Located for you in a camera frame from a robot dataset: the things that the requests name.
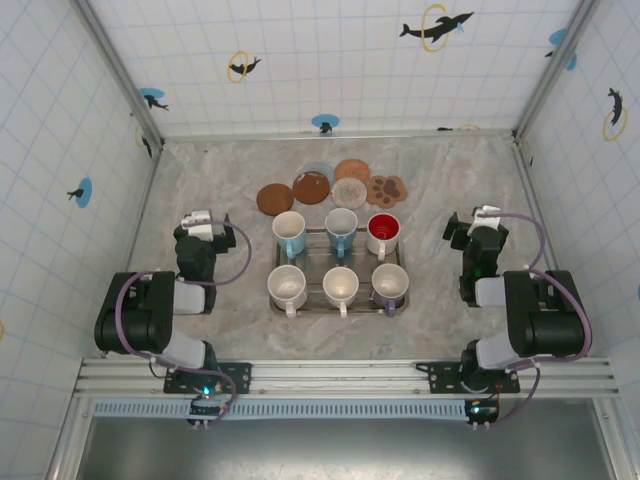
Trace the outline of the plain brown round coaster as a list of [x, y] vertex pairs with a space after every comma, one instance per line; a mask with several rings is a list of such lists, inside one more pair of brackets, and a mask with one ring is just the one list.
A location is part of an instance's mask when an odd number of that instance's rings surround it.
[[289, 211], [294, 203], [294, 194], [288, 185], [271, 183], [264, 186], [256, 196], [258, 209], [269, 216]]

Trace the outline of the light blue mug cream inside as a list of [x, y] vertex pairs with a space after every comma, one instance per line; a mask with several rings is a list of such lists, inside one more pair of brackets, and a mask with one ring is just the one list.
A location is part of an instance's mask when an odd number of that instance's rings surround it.
[[293, 260], [306, 247], [306, 222], [297, 212], [286, 211], [277, 215], [272, 222], [272, 232], [289, 260]]

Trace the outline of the white mug red inside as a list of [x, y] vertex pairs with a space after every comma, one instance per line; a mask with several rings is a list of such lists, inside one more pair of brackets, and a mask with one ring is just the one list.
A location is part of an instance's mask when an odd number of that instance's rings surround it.
[[383, 262], [396, 248], [400, 232], [401, 224], [394, 215], [373, 215], [367, 223], [367, 249]]

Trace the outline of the large white mug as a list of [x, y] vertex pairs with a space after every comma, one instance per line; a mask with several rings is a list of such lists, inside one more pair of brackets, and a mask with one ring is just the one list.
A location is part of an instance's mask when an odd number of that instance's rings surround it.
[[282, 309], [289, 319], [297, 316], [298, 310], [308, 298], [306, 277], [294, 265], [281, 265], [268, 277], [267, 288], [274, 304]]

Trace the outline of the brown paw print coaster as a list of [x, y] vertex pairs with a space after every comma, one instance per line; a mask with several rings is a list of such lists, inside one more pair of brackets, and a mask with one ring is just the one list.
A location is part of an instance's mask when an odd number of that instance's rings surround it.
[[367, 182], [367, 199], [371, 205], [383, 209], [394, 207], [398, 202], [407, 199], [408, 193], [404, 182], [398, 176], [372, 176]]

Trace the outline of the purple mug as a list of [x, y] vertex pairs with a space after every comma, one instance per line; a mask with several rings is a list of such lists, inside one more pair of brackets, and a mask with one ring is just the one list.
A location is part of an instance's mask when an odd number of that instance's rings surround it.
[[396, 264], [382, 264], [372, 274], [373, 301], [388, 317], [394, 317], [404, 304], [410, 281], [407, 272]]

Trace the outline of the scuffed dark brown coaster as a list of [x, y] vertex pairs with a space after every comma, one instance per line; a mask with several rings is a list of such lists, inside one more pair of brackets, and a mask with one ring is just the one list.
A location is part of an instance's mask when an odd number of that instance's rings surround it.
[[292, 191], [299, 202], [314, 205], [321, 203], [329, 195], [330, 183], [320, 172], [303, 172], [294, 180]]

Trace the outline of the multicolour woven round coaster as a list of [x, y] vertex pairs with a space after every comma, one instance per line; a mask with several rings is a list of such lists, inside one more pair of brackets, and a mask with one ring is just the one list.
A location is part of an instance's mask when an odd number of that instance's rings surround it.
[[336, 180], [331, 189], [332, 200], [338, 208], [359, 208], [366, 202], [367, 195], [366, 185], [354, 177]]

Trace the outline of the blue mug grey inside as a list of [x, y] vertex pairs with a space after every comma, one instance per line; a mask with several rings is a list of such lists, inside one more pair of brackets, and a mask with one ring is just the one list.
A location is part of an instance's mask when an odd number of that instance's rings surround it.
[[325, 218], [327, 236], [338, 258], [344, 258], [352, 248], [357, 228], [357, 215], [346, 208], [336, 208]]

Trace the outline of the orange woven round coaster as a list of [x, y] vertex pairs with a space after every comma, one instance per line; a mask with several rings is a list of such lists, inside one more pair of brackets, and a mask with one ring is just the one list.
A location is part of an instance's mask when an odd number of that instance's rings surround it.
[[355, 178], [366, 184], [371, 176], [371, 170], [367, 163], [360, 159], [345, 159], [334, 170], [336, 180], [343, 178]]

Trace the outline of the blue woven round coaster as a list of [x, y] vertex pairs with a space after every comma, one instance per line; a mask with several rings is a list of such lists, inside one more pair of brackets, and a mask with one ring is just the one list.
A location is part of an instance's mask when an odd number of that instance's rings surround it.
[[302, 172], [318, 172], [324, 175], [330, 184], [333, 184], [335, 181], [334, 167], [326, 162], [312, 162], [306, 164], [303, 167]]

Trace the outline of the small white mug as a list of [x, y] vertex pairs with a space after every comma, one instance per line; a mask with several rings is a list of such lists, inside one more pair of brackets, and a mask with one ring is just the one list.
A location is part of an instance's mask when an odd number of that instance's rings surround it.
[[323, 277], [323, 291], [326, 300], [339, 310], [340, 316], [348, 316], [348, 307], [354, 302], [359, 290], [356, 273], [347, 267], [334, 267]]

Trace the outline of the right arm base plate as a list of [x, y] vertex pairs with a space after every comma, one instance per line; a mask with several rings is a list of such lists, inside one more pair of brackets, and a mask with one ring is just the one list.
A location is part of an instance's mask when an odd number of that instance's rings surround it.
[[484, 370], [458, 362], [417, 362], [415, 369], [427, 376], [432, 394], [489, 395], [521, 392], [517, 374]]

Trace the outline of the aluminium mounting rail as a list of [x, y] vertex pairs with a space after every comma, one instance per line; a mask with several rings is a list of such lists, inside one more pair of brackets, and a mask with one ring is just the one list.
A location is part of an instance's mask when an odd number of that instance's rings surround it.
[[[470, 394], [432, 394], [427, 376], [413, 360], [252, 360], [250, 390], [257, 399], [467, 399]], [[535, 384], [533, 369], [518, 375], [524, 398], [536, 387], [537, 399], [616, 398], [620, 395], [609, 361], [588, 357], [571, 363], [544, 363]], [[153, 377], [142, 359], [121, 356], [82, 362], [74, 388], [78, 397], [162, 398], [164, 381]]]

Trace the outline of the aluminium frame post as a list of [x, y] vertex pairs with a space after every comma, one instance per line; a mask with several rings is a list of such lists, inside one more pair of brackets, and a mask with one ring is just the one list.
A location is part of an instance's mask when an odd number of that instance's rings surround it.
[[146, 101], [140, 95], [138, 89], [127, 71], [125, 64], [120, 59], [115, 47], [111, 43], [108, 34], [102, 26], [89, 0], [69, 0], [76, 14], [79, 16], [85, 30], [91, 37], [94, 45], [100, 53], [107, 69], [114, 78], [115, 83], [127, 100], [133, 116], [139, 122], [146, 140], [157, 152], [163, 150], [163, 138], [157, 128]]
[[521, 143], [535, 122], [554, 86], [566, 70], [570, 59], [576, 53], [578, 43], [601, 2], [602, 0], [580, 0], [577, 4], [563, 39], [555, 48], [550, 63], [536, 84], [515, 129], [512, 131], [516, 144]]

